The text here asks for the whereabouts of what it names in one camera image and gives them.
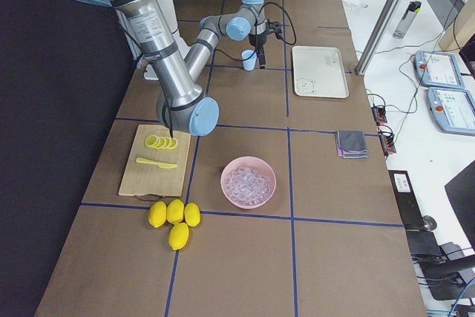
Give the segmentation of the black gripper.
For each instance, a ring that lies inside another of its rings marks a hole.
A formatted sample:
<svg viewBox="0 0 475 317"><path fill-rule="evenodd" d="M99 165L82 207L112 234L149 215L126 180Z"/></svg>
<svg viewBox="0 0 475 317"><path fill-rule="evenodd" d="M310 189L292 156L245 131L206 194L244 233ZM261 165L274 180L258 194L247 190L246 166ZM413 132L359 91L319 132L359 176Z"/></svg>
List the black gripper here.
<svg viewBox="0 0 475 317"><path fill-rule="evenodd" d="M281 39L280 22L272 22L266 19L260 24L257 24L248 36L249 44L254 48L251 59L257 60L258 56L260 69L266 68L266 57L263 47L266 44L267 36L270 34L274 34L277 39Z"/></svg>

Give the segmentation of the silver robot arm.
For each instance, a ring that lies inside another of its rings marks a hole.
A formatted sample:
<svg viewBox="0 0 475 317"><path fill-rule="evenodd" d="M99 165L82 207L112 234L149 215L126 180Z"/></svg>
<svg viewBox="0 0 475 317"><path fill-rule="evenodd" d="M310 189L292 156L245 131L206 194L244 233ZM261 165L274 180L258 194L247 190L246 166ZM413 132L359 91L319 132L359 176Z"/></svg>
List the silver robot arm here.
<svg viewBox="0 0 475 317"><path fill-rule="evenodd" d="M242 0L235 13L202 19L200 32L186 55L181 54L178 36L167 22L174 15L173 0L75 1L112 7L125 15L133 40L158 76L162 93L157 100L157 117L171 132L206 136L217 125L219 106L205 95L197 78L221 37L234 41L248 38L260 65L265 65L263 46L272 30L265 17L264 0Z"/></svg>

